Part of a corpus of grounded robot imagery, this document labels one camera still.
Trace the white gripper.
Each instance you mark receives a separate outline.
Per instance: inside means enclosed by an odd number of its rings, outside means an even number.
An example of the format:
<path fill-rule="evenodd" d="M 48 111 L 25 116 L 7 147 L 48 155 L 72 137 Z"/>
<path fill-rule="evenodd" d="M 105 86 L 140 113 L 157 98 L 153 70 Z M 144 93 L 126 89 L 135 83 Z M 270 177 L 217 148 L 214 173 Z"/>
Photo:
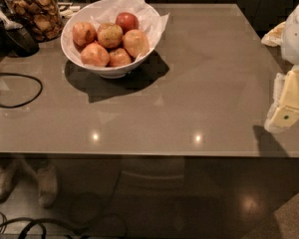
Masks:
<path fill-rule="evenodd" d="M 299 4 L 285 23 L 278 24 L 262 37 L 261 43 L 269 47 L 281 45 L 282 58 L 296 65 L 286 75 L 278 73 L 274 80 L 273 103 L 264 128 L 280 133 L 299 120 Z"/>

